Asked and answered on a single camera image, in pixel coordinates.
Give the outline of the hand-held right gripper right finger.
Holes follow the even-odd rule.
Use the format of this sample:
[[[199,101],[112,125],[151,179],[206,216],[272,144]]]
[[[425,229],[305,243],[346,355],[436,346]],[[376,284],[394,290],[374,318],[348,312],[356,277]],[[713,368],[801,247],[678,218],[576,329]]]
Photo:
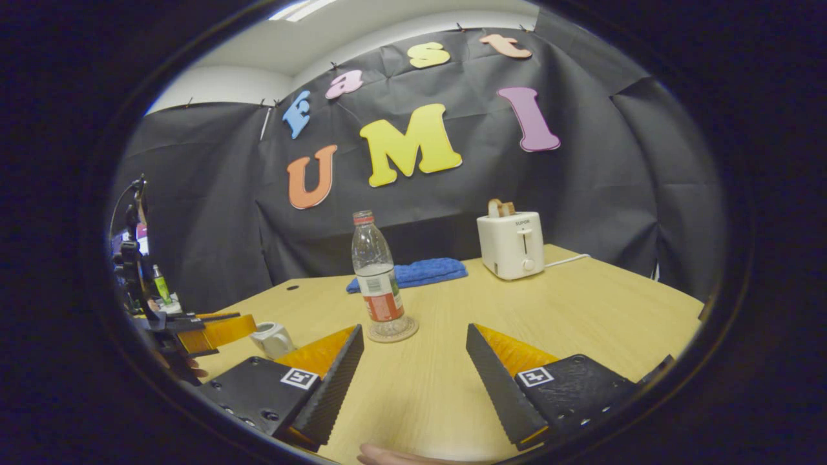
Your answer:
[[[584,354],[558,358],[481,324],[468,325],[466,351],[520,452],[591,429],[675,361],[667,355],[633,382]]]

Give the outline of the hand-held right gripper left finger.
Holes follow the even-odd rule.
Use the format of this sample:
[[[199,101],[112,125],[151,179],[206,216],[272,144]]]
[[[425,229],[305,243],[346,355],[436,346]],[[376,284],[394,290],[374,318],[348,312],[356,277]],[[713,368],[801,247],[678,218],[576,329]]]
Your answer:
[[[248,357],[197,390],[251,429],[316,453],[333,433],[363,351],[355,324],[275,361]]]

